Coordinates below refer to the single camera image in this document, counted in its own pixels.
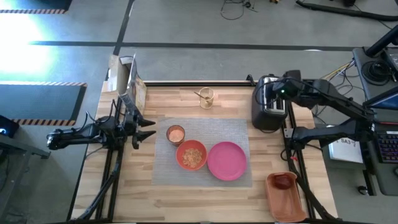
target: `gray placemat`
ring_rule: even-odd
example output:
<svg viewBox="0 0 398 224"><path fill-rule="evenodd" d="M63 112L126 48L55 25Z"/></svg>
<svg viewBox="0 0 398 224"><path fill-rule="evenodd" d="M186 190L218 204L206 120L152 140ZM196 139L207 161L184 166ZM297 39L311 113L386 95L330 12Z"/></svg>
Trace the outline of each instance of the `gray placemat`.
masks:
<svg viewBox="0 0 398 224"><path fill-rule="evenodd" d="M239 145L248 160L245 173L237 180L223 181L209 171L207 164L200 170L185 170L177 164L177 147L166 138L166 131L171 125L180 125L185 130L185 140L195 139L207 149L221 141L231 141ZM245 119L217 118L163 118L158 121L155 144L155 164L152 184L155 185L194 185L214 187L251 187L251 166L248 140L248 127Z"/></svg>

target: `concrete floor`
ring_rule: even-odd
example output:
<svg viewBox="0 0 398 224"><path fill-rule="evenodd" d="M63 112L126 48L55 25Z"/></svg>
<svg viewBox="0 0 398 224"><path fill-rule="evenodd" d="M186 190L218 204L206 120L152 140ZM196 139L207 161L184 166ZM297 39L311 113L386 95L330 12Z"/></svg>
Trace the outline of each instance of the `concrete floor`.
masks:
<svg viewBox="0 0 398 224"><path fill-rule="evenodd" d="M0 80L87 82L78 125L88 110L95 114L109 55L116 45L129 0L74 0L64 15L0 14ZM279 4L257 0L256 10L227 21L220 16L222 0L135 0L123 42L283 45L291 50L231 50L122 47L120 55L136 53L145 80L242 80L300 69L303 78L320 78L352 58L350 51L295 50L294 46L369 46L388 32L378 21L310 11L282 0ZM342 7L335 1L307 0ZM368 12L396 15L393 0L358 0ZM224 9L235 16L237 5ZM393 27L396 22L387 22ZM29 45L29 41L41 41ZM348 75L355 75L352 68ZM356 86L359 79L350 78ZM333 83L340 83L336 78ZM353 90L357 102L361 90ZM338 124L345 117L334 110L321 116ZM16 138L45 149L45 136L53 128L22 126ZM53 151L47 161L33 159L15 197L14 205L28 223L66 219L86 146ZM333 196L340 218L368 223L396 223L398 198L378 193L365 197L355 187L363 185L361 170L353 164L329 160L325 152Z"/></svg>

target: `wooden table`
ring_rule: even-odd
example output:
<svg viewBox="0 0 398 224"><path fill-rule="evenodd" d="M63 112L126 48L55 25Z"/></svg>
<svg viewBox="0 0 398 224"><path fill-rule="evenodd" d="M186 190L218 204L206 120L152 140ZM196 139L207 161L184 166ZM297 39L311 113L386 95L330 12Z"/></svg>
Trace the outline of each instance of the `wooden table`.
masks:
<svg viewBox="0 0 398 224"><path fill-rule="evenodd" d="M272 172L288 171L280 159L284 148L280 131L264 134L251 124L253 87L212 87L216 95L213 107L199 107L193 90L200 87L148 87L144 118L157 121L162 117L242 118L248 121L248 138L252 169L252 187L189 187L152 185L156 134L134 150L131 138L124 147L118 185L114 222L273 222L266 200L264 181ZM97 117L109 114L116 92L107 92L104 84ZM297 126L314 128L310 110L294 105ZM157 125L143 128L156 130ZM92 144L88 153L100 147ZM335 203L323 162L322 152L312 147L303 150L310 188L320 203L337 217ZM86 159L73 208L72 218L83 213L98 193L103 175L106 150ZM300 192L302 207L307 210ZM104 205L104 215L108 211Z"/></svg>

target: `keyboard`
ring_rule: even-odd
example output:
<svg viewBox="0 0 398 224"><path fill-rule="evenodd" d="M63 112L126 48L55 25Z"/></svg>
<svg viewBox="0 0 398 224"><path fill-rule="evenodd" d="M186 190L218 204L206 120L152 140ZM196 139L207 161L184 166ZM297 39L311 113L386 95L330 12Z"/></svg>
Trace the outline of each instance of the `keyboard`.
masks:
<svg viewBox="0 0 398 224"><path fill-rule="evenodd" d="M377 134L377 145L381 162L398 163L398 133Z"/></svg>

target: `small cup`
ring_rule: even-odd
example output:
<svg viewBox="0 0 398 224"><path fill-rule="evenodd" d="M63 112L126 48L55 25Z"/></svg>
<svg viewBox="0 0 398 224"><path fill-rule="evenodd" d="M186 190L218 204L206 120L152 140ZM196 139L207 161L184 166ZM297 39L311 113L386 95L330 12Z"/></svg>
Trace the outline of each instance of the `small cup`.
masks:
<svg viewBox="0 0 398 224"><path fill-rule="evenodd" d="M205 99L202 97L199 97L199 105L203 109L209 109L211 106L213 106L213 100L214 100L214 91L211 88L204 87L201 90L199 90L199 94L203 96Z"/></svg>
<svg viewBox="0 0 398 224"><path fill-rule="evenodd" d="M179 125L173 125L166 132L167 139L175 146L184 142L185 130Z"/></svg>

